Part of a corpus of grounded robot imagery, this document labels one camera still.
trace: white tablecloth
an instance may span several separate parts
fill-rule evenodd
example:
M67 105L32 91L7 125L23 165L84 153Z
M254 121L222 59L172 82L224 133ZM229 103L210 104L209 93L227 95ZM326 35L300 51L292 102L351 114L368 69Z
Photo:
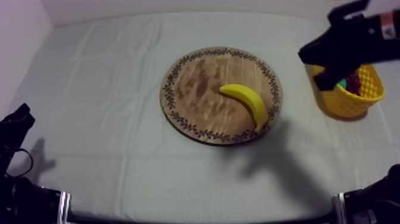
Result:
M297 52L327 27L269 14L177 13L55 29L10 108L27 102L36 118L23 144L36 156L31 178L72 193L75 213L120 220L240 223L323 214L331 196L379 180L400 161L399 63L376 66L387 97L364 119L333 120L317 107ZM259 141L202 145L163 116L159 91L168 68L209 46L249 51L279 77L283 110ZM23 161L16 156L10 172Z

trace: white wall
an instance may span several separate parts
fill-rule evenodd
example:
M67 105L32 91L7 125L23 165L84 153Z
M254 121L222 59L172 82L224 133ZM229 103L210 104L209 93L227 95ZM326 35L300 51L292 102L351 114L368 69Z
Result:
M241 11L325 19L351 0L43 0L56 25L104 17L180 11ZM400 0L371 0L368 14L400 8Z
M40 0L0 0L0 119L51 30Z

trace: cable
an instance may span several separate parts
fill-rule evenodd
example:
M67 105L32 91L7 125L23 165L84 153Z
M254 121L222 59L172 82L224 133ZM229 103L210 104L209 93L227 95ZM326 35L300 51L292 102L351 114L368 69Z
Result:
M11 177L11 178L20 178L20 177L24 176L25 174L29 173L29 172L32 170L32 168L33 168L33 157L32 157L32 155L31 155L27 150L25 150L25 149L23 149L23 148L20 148L20 149L11 151L11 152L12 152L12 153L25 152L26 154L28 154L29 159L30 159L30 166L29 166L28 170L26 170L24 173L19 174L19 175L17 175L17 176L11 176L11 175L9 175L7 172L5 172L5 174L6 174L7 176Z

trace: decorative leaf border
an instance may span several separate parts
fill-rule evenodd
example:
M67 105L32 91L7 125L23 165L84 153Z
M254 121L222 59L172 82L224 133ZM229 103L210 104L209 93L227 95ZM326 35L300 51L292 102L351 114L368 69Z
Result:
M229 142L240 143L245 142L250 139L254 139L257 135L253 130L246 130L240 135L226 135L224 133L214 133L212 130L199 130L196 125L192 125L189 121L180 116L179 112L174 111L176 108L176 100L175 94L173 91L173 85L175 85L175 80L178 78L179 72L182 70L182 67L187 63L191 62L197 58L209 55L225 55L230 54L232 57L244 58L250 61L256 62L258 68L262 71L264 77L269 79L269 85L271 86L271 94L272 100L274 104L268 110L268 121L265 123L264 127L262 127L261 133L264 133L270 129L270 123L277 118L279 113L280 103L282 101L282 96L279 94L279 86L276 82L276 75L271 71L271 69L266 65L265 62L259 60L256 56L251 55L250 53L243 52L239 49L233 48L205 48L197 50L193 53L185 55L183 58L179 60L179 62L175 63L175 66L171 69L171 72L167 75L166 84L162 87L164 91L163 97L167 103L167 107L170 110L168 114L172 120L174 120L182 130L190 132L193 136L197 136L197 138L204 139L218 139L222 144L228 144Z

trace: red object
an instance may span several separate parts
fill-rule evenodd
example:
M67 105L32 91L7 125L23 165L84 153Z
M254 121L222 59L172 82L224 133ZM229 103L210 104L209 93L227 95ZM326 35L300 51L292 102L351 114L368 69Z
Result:
M346 90L352 94L360 96L361 82L357 72L351 74L346 78Z

